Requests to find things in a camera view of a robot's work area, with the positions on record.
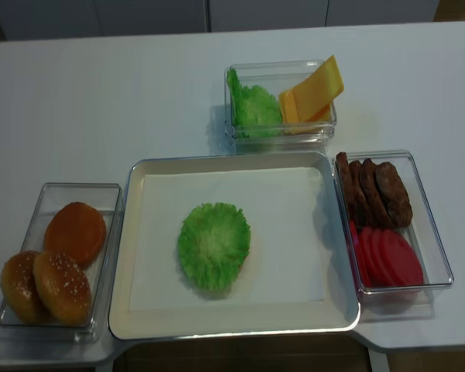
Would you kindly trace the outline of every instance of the white cabinet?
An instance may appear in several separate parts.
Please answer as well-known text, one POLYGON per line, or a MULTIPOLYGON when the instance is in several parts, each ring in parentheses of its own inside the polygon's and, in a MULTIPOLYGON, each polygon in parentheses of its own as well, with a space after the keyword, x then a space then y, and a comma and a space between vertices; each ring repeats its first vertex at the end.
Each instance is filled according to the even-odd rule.
POLYGON ((92 0, 0 0, 7 40, 100 36, 92 0))
POLYGON ((439 0, 330 0, 326 26, 431 22, 439 0))
POLYGON ((322 27, 327 4, 328 0, 208 0, 210 29, 217 32, 322 27))
POLYGON ((95 0, 102 33, 204 33, 205 0, 95 0))

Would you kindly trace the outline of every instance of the cheese slice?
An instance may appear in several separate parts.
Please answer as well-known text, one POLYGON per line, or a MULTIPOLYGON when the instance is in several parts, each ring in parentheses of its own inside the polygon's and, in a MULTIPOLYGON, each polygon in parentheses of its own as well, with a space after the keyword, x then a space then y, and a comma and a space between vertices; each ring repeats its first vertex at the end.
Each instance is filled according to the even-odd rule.
POLYGON ((330 119, 330 104, 344 90, 336 58, 331 56, 300 84, 283 91, 285 122, 315 122, 330 119))

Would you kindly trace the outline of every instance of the green lettuce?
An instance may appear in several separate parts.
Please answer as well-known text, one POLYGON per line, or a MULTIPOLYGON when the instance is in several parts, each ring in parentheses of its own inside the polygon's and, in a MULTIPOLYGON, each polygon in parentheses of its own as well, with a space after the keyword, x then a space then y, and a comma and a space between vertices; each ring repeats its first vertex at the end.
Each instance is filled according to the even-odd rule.
POLYGON ((279 102, 267 89, 258 85, 243 87, 233 68, 227 72, 227 85, 234 113, 232 124, 242 129, 238 137, 271 137, 281 134, 281 129, 267 129, 282 124, 279 102))
POLYGON ((177 240, 184 273, 200 289, 227 289, 248 256, 250 237, 241 209, 226 203, 199 205, 184 220, 177 240))

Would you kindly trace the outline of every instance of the tomato slice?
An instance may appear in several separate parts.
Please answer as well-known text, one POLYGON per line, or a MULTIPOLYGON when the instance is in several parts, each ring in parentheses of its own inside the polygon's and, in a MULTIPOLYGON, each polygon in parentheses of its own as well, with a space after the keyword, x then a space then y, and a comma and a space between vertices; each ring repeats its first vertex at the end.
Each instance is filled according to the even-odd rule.
POLYGON ((384 263, 381 256, 381 236, 382 230, 375 229, 370 237, 370 256, 374 260, 376 275, 379 283, 383 287, 396 286, 398 282, 390 275, 388 266, 384 263))
POLYGON ((371 284, 380 286, 381 283, 377 279, 377 269, 374 264, 374 260, 370 255, 370 237, 372 236, 372 228, 366 226, 362 229, 360 233, 360 247, 363 254, 363 261, 367 269, 368 276, 370 278, 371 284))
POLYGON ((358 271, 360 272, 360 278, 365 287, 371 287, 372 282, 370 281, 367 268, 365 266, 365 259, 363 258, 362 247, 360 246, 360 239, 358 238, 357 228, 355 222, 350 221, 351 239, 353 241, 353 247, 355 249, 356 263, 358 264, 358 271))
POLYGON ((393 230, 384 230, 381 236, 381 257, 398 285, 424 284, 419 259, 400 234, 393 230))

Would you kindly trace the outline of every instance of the burger patty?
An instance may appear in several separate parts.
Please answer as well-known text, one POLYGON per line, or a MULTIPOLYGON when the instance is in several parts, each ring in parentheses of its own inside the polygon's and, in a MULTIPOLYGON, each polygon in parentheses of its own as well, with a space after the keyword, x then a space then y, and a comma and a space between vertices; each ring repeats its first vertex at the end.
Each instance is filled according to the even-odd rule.
POLYGON ((387 213, 397 227, 406 227, 412 222, 412 207, 403 181, 396 167, 384 162, 375 167, 375 180, 387 213))
POLYGON ((361 162, 358 160, 350 163, 350 173, 353 180, 353 196, 355 199, 355 223, 357 227, 373 226, 374 215, 367 203, 367 198, 360 186, 361 162))
POLYGON ((377 190, 375 168, 376 165, 371 159, 365 159, 360 169, 360 186, 367 198, 367 203, 374 214, 375 225, 381 226, 385 229, 393 229, 395 224, 389 216, 388 211, 382 202, 381 195, 377 190))
POLYGON ((348 166, 348 158, 346 153, 338 153, 336 155, 336 163, 338 165, 339 178, 344 194, 344 202, 346 211, 350 219, 355 217, 355 197, 353 193, 353 180, 351 178, 350 167, 348 166))

